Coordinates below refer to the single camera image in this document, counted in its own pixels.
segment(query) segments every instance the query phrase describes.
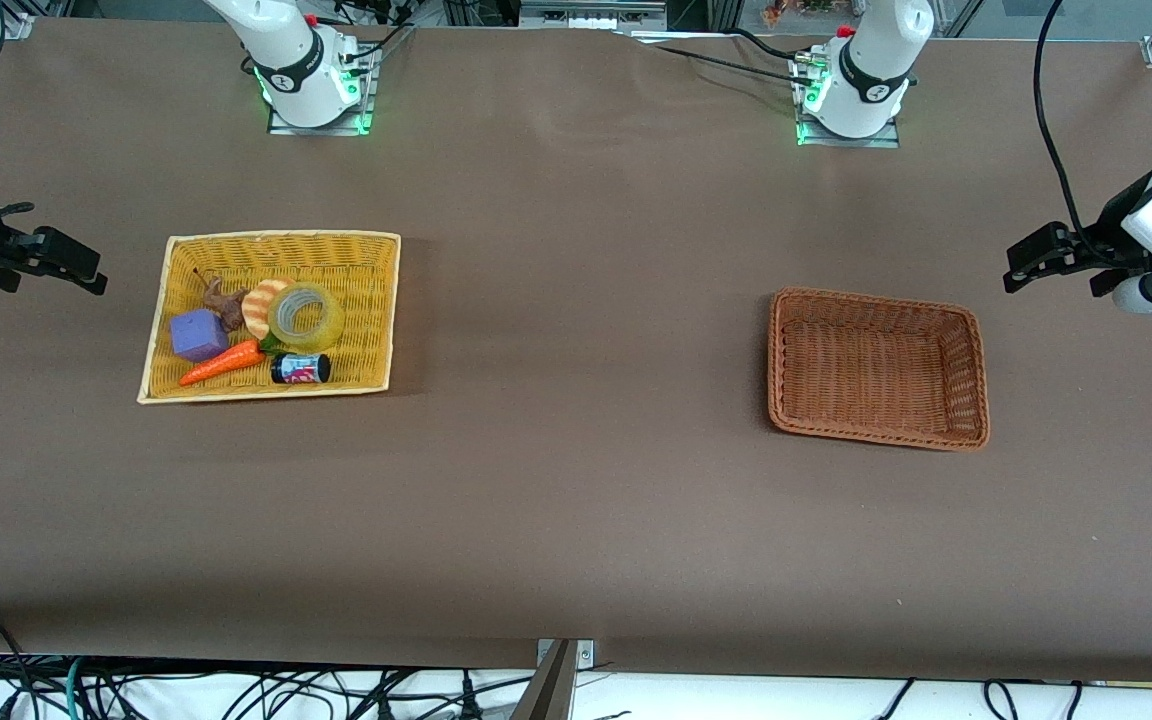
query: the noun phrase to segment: yellow tape roll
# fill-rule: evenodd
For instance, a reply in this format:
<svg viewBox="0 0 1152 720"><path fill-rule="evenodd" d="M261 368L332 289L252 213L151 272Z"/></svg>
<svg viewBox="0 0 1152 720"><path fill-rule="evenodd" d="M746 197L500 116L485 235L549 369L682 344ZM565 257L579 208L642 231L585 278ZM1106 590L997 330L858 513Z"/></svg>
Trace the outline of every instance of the yellow tape roll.
<svg viewBox="0 0 1152 720"><path fill-rule="evenodd" d="M296 313L314 304L323 306L319 321L306 332L294 331ZM343 308L318 283L293 283L270 302L270 333L296 353L323 353L334 346L343 332Z"/></svg>

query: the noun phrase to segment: basket rim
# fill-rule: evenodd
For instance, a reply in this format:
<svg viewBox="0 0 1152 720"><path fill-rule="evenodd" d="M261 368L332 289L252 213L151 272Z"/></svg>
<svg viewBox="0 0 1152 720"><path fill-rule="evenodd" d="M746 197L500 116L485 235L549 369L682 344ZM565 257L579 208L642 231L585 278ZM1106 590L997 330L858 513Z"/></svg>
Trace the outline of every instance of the basket rim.
<svg viewBox="0 0 1152 720"><path fill-rule="evenodd" d="M260 237L276 236L276 237L314 237L319 234L332 234L332 236L347 236L347 237L371 237L371 238L382 238L392 240L394 247L396 247L396 255L394 255L394 282L389 296L389 326L393 328L394 316L397 313L397 273L401 270L402 264L402 236L396 233L389 232L334 232L333 229L312 229L308 232L306 229L296 229L295 232L221 232L221 233L203 233L203 234L184 234L184 236L179 236L173 234L168 236L168 242L166 242L166 248L162 251L162 272L159 275L159 291L157 293L157 300L154 302L154 320L150 325L150 342L147 342L145 351L145 369L141 373L141 388L137 391L136 402L138 406L172 406L172 404L184 404L184 402L223 402L230 400L274 400L274 397L326 397L326 396L343 396L343 395L369 395L369 393L385 392L389 388L391 373L394 364L394 336L393 329L389 333L389 347L387 351L387 364L391 373L385 373L385 381L378 387L366 387L366 388L303 388L297 389L294 393L267 393L267 392L252 392L252 393L236 393L236 395L198 395L198 396L183 396L183 397L156 397L150 395L150 379L154 373L154 349L157 347L157 340L159 340L159 327L162 324L162 304L166 300L166 287L168 287L168 278L172 275L172 252L175 251L175 247L180 243L195 242L195 241L211 241L211 240L234 240L234 238L248 238L248 240L259 240Z"/></svg>
<svg viewBox="0 0 1152 720"><path fill-rule="evenodd" d="M970 336L972 347L972 361L977 382L975 384L975 409L980 419L980 430L976 437L965 441L950 441L950 439L934 439L925 435L914 435L909 433L893 432L889 429L872 425L869 430L863 430L858 425L856 430L827 429L820 424L805 423L802 419L793 418L785 412L782 393L776 388L781 387L783 377L780 351L780 320L782 306L793 300L836 300L849 302L849 304L884 305L884 306L912 306L914 309L937 311L938 313L955 314L963 318ZM855 439L855 441L873 442L881 445L896 445L905 447L922 447L930 450L955 450L975 452L986 446L990 441L990 399L986 386L986 373L984 373L984 342L980 336L980 324L972 310L963 305L955 305L950 302L931 302L924 300L897 300L897 297L884 297L879 295L864 295L858 291L833 291L818 290L809 287L786 287L772 296L771 314L767 331L767 409L772 424L788 433L805 434L813 437L828 437L840 439Z"/></svg>

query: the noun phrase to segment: carrot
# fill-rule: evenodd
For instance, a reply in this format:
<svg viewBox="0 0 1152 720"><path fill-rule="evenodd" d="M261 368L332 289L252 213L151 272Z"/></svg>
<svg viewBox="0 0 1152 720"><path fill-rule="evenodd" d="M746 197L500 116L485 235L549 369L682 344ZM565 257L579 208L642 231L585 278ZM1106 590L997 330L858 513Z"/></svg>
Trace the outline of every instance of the carrot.
<svg viewBox="0 0 1152 720"><path fill-rule="evenodd" d="M195 365L194 369L180 378L180 386L191 386L194 382L206 381L207 378L229 373L233 370L251 367L264 359L265 351L262 349L259 342L255 340L238 342L238 344L212 357L212 359L206 359L204 363Z"/></svg>

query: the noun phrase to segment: brown table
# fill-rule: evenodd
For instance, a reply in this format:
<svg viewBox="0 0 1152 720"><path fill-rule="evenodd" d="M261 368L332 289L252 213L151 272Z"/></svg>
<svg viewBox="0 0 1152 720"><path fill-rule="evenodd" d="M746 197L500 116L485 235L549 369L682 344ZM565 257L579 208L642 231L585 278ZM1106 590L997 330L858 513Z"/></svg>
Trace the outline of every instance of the brown table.
<svg viewBox="0 0 1152 720"><path fill-rule="evenodd" d="M38 23L0 61L0 200L109 293L0 293L1 615L47 652L1152 676L1152 318L1001 287L1062 214L1032 53L932 41L904 146L849 151L624 37L422 29L341 141L266 136L227 26ZM1094 217L1151 167L1152 70L1049 54ZM136 406L166 237L262 228L402 233L393 389ZM986 450L778 433L783 286L971 306Z"/></svg>

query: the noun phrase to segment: purple cube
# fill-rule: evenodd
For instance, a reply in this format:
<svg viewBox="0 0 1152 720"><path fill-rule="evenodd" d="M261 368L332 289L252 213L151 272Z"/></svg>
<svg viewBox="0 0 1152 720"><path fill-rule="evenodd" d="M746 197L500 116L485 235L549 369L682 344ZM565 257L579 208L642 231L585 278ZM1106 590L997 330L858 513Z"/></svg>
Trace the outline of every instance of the purple cube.
<svg viewBox="0 0 1152 720"><path fill-rule="evenodd" d="M220 327L220 316L211 310L191 310L172 318L172 351L191 363L211 361L229 348Z"/></svg>

